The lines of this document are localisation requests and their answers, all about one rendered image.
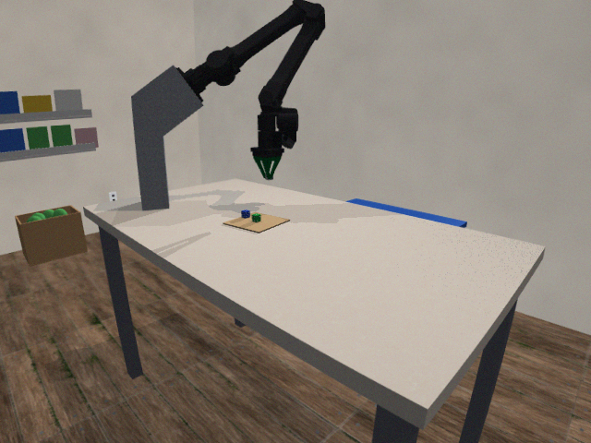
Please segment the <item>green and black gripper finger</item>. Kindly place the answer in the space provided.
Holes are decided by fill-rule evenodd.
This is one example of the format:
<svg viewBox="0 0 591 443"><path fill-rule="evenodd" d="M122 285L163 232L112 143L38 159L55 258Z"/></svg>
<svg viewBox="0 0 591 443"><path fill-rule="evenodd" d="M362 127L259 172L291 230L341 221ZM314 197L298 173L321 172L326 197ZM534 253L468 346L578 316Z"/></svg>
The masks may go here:
<svg viewBox="0 0 591 443"><path fill-rule="evenodd" d="M282 156L280 156L280 157L270 157L270 158L261 158L262 164L263 164L263 167L264 167L264 170L265 170L265 173L266 173L268 179L272 179L273 174L275 172L275 169L276 169L277 165L279 164L281 158L282 158ZM270 174L268 162L272 162L272 161L274 161L274 163L273 163L273 166L272 166L272 169L271 169L271 174Z"/></svg>
<svg viewBox="0 0 591 443"><path fill-rule="evenodd" d="M260 171L261 171L261 173L263 175L263 178L265 178L265 172L264 172L263 167L262 167L262 164L260 162L261 161L261 158L260 157L256 157L256 156L253 156L253 158L254 158L256 164L258 165L258 167L259 167L259 169L260 169ZM269 171L270 171L270 169L271 169L271 162L268 162L268 165L269 165Z"/></svg>

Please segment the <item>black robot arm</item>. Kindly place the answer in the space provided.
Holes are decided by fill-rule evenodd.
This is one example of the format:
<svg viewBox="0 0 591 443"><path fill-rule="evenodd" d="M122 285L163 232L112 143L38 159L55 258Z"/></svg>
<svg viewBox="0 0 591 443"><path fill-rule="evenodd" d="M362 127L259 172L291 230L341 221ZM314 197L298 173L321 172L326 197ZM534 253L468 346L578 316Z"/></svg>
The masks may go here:
<svg viewBox="0 0 591 443"><path fill-rule="evenodd" d="M302 10L305 10L303 15ZM226 46L222 50L210 53L206 62L195 69L190 68L187 72L183 72L180 68L177 70L203 102L199 93L202 93L206 86L212 82L217 82L220 86L230 85L235 80L235 75L241 71L240 67L248 59L302 23L282 62L259 94L262 112L258 115L258 130L271 131L278 128L279 131L272 132L273 148L279 149L283 145L291 149L296 143L298 112L296 108L283 108L281 105L291 81L315 38L318 40L325 29L325 9L321 4L294 0L293 4L280 16L231 47L232 50Z"/></svg>

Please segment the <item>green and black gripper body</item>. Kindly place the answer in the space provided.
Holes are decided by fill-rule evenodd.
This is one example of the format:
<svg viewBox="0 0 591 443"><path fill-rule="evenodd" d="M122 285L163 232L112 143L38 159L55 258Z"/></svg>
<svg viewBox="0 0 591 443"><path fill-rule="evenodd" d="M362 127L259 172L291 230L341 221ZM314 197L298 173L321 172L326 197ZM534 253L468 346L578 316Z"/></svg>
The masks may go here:
<svg viewBox="0 0 591 443"><path fill-rule="evenodd" d="M253 156L261 157L261 158L270 158L270 157L280 157L283 156L284 149L274 149L272 145L272 132L276 132L276 130L272 131L258 131L258 144L259 147L250 148L252 151ZM268 154L266 154L266 152ZM274 154L273 154L274 153Z"/></svg>

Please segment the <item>tan flat mat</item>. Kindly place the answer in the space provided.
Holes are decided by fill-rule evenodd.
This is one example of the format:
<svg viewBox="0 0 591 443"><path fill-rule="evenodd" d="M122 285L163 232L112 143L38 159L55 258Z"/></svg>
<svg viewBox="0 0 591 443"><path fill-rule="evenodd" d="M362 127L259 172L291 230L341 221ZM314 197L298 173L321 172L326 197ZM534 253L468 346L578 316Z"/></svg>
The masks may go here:
<svg viewBox="0 0 591 443"><path fill-rule="evenodd" d="M255 233L262 233L267 231L273 227L281 225L285 222L289 222L289 219L280 218L276 216L271 216L267 214L258 213L261 215L261 221L254 222L252 221L252 214L256 214L258 212L250 213L249 218L239 217L230 221L223 222L225 225L233 226L236 228L248 230Z"/></svg>

